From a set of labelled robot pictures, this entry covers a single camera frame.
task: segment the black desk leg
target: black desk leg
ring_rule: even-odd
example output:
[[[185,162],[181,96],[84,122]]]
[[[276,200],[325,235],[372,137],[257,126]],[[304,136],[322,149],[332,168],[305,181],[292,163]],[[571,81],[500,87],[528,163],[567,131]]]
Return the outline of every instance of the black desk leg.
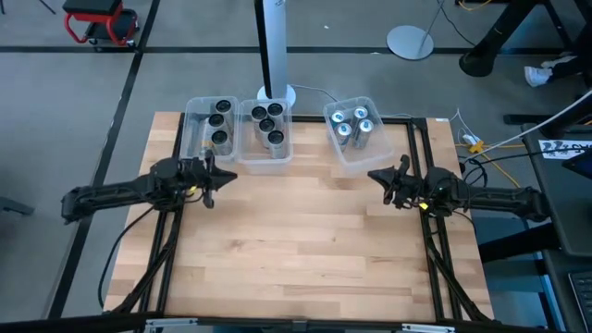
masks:
[[[481,42],[461,57],[462,71],[474,77],[489,75],[501,47],[538,3],[539,0],[511,1]]]
[[[530,228],[515,235],[492,240],[479,245],[481,261],[509,258],[518,254],[533,253],[546,249],[559,249],[560,243],[552,223]]]
[[[14,200],[10,200],[4,197],[0,197],[0,210],[5,210],[8,212],[17,212],[23,215],[31,215],[33,214],[33,208],[27,206],[26,204],[17,203]]]

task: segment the white stand base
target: white stand base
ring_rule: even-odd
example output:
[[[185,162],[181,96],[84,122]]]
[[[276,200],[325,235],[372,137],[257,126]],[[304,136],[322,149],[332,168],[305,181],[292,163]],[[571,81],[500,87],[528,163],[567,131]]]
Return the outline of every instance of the white stand base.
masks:
[[[257,99],[258,100],[267,100],[269,98],[267,98],[267,95],[265,94],[265,86],[261,87],[261,89],[259,89],[259,92],[257,93]],[[290,103],[290,107],[294,107],[294,104],[296,104],[296,92],[294,91],[294,88],[292,88],[292,86],[288,85],[288,89],[286,89],[286,100],[288,101],[288,103]]]
[[[392,53],[407,60],[421,60],[434,51],[432,36],[414,26],[399,26],[391,30],[387,35],[387,45]]]

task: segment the floor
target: floor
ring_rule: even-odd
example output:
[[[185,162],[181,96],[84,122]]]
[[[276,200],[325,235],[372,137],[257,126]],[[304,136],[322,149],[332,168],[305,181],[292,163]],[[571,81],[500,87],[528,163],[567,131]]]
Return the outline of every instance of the floor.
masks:
[[[160,47],[162,52],[167,52],[163,47],[227,47],[218,49],[220,53],[195,49],[144,55],[94,53],[87,45],[75,44],[63,28],[63,1],[45,1],[57,15],[36,0],[5,0],[6,15],[0,15],[0,194],[36,209],[28,217],[0,213],[0,322],[46,315],[75,230],[73,225],[63,225],[59,200],[71,188],[91,181],[116,110],[125,111],[125,117],[105,182],[137,175],[155,111],[182,111],[195,96],[250,99],[263,84],[259,55],[236,48],[257,45],[251,1],[160,1],[154,25],[144,33],[153,1],[126,0],[126,6],[141,18],[137,43]],[[584,24],[574,4],[561,0],[553,4],[574,37]],[[387,33],[398,25],[426,27],[437,5],[436,0],[288,1],[289,46],[350,47],[349,53],[289,54],[290,82],[326,89],[338,99],[369,96],[385,116],[452,117],[458,108],[485,142],[519,133],[518,127],[503,124],[502,115],[553,114],[582,92],[578,78],[538,89],[525,83],[523,66],[536,66],[548,56],[501,55],[494,72],[478,79],[460,71],[460,54],[435,54],[409,62],[359,48],[384,48]],[[477,42],[504,5],[467,12],[448,0],[444,8],[459,31]],[[73,26],[78,33],[84,31],[83,24]],[[442,15],[432,36],[437,48],[470,47]],[[27,49],[31,46],[56,48],[37,48],[35,53]],[[539,6],[505,47],[560,48],[561,40]],[[298,91],[293,113],[319,114],[328,102],[318,92]],[[457,120],[452,126],[455,131],[460,128]],[[466,151],[460,148],[459,154]],[[537,186],[526,160],[504,161],[503,167],[521,185]],[[490,185],[512,186],[494,169],[489,175]],[[98,278],[126,213],[115,209],[94,217],[64,315],[100,313],[95,295]],[[474,216],[483,228],[490,228],[488,218],[510,218],[478,211]],[[495,277],[487,279],[498,319],[545,325],[540,312],[517,318],[517,312],[509,310],[536,303],[533,291],[517,290],[515,283],[504,282],[510,286],[504,287]]]

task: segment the red chair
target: red chair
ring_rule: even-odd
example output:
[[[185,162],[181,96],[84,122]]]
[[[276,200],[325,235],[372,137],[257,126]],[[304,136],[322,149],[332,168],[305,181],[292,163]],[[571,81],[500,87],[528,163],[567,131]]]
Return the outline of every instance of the red chair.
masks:
[[[67,0],[62,7],[67,13],[64,25],[76,43],[96,45],[99,40],[110,40],[119,46],[135,46],[132,38],[140,29],[138,15],[132,9],[123,9],[121,0]],[[82,38],[70,28],[72,17],[91,22]]]

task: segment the label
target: label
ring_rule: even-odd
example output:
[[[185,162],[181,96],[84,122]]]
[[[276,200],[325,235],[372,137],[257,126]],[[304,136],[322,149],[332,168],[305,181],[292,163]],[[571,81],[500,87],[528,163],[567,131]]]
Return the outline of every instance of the label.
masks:
[[[541,152],[553,151],[558,149],[573,149],[564,152],[550,152],[543,153],[546,159],[570,159],[574,156],[586,151],[586,148],[592,148],[591,141],[576,141],[576,140],[539,140]]]

